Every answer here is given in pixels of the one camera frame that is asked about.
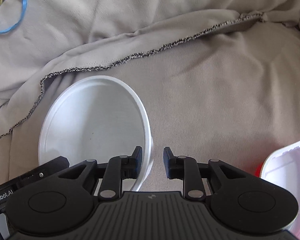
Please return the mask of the white rainbow paper bowl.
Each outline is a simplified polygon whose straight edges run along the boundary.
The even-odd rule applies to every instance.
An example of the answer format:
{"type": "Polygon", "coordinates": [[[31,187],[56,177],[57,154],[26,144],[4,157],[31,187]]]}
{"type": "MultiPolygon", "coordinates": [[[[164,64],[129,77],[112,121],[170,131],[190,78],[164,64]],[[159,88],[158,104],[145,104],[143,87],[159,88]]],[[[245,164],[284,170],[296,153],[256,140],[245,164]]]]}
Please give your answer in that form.
{"type": "Polygon", "coordinates": [[[42,165],[66,157],[71,166],[87,159],[99,164],[142,148],[138,178],[123,190],[139,191],[153,165],[153,138],[145,107],[129,85],[111,76],[92,76],[67,88],[45,117],[38,144],[42,165]]]}

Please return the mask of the white red plastic tray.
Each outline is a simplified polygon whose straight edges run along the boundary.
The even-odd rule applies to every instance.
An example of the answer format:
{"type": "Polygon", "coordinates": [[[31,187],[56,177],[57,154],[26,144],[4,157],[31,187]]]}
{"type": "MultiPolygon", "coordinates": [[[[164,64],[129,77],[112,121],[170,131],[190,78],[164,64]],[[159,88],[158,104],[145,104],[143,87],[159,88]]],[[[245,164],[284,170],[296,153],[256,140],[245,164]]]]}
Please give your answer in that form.
{"type": "Polygon", "coordinates": [[[300,141],[276,150],[259,165],[255,175],[294,195],[299,205],[290,232],[300,239],[300,141]]]}

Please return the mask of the beige sofa cover blanket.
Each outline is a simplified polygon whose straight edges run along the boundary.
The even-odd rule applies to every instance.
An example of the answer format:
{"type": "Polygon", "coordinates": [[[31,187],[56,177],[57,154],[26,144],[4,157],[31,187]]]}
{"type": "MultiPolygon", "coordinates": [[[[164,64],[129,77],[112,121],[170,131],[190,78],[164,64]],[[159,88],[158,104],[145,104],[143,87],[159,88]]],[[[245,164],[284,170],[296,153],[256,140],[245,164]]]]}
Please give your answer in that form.
{"type": "Polygon", "coordinates": [[[300,140],[300,0],[28,0],[0,5],[0,184],[38,164],[41,126],[76,81],[116,77],[146,108],[145,191],[175,190],[162,150],[254,172],[300,140]]]}

